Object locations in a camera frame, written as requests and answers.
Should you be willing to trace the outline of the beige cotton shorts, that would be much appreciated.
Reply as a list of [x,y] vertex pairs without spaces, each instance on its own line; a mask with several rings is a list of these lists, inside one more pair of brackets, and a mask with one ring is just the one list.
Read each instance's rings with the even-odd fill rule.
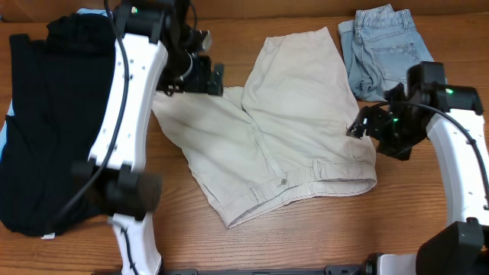
[[227,228],[377,182],[371,140],[346,134],[358,103],[327,28],[267,38],[242,87],[157,94],[152,110]]

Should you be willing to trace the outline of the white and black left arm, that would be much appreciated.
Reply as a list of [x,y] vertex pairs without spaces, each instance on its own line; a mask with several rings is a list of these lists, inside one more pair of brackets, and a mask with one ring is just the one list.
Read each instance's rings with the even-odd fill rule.
[[102,125],[86,161],[72,168],[74,206],[87,199],[107,215],[123,274],[162,274],[153,214],[162,190],[146,173],[147,128],[154,95],[221,95],[224,66],[206,55],[208,31],[188,24],[190,0],[123,1],[108,11],[115,34],[115,67]]

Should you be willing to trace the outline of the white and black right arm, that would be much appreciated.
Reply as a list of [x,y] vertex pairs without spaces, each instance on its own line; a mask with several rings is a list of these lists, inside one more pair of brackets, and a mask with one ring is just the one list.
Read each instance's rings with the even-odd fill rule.
[[488,273],[488,151],[476,89],[437,82],[390,91],[365,107],[346,131],[378,140],[378,152],[408,160],[411,148],[431,141],[442,174],[447,226],[415,254],[377,254],[359,274],[478,275]]

